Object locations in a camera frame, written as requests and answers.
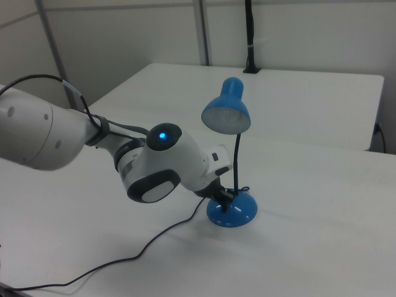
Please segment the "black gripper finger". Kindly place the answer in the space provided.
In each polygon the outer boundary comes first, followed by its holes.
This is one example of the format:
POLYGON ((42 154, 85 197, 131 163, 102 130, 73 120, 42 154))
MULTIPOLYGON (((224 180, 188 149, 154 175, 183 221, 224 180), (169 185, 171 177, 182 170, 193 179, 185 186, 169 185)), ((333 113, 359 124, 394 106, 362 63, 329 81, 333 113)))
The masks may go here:
POLYGON ((217 195, 217 202, 221 207, 221 211, 223 213, 226 213, 228 210, 228 206, 233 202, 234 200, 234 193, 228 191, 227 189, 221 189, 220 193, 217 195))

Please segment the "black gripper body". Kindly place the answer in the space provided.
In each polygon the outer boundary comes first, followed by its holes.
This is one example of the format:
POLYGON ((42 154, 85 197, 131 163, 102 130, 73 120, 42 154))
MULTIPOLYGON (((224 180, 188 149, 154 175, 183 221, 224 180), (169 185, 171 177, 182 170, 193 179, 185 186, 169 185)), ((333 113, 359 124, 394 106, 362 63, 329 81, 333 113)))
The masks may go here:
POLYGON ((209 198, 214 200, 221 199, 223 197, 223 186, 221 185, 220 178, 214 179, 205 188, 199 191, 194 191, 194 194, 202 198, 209 198))

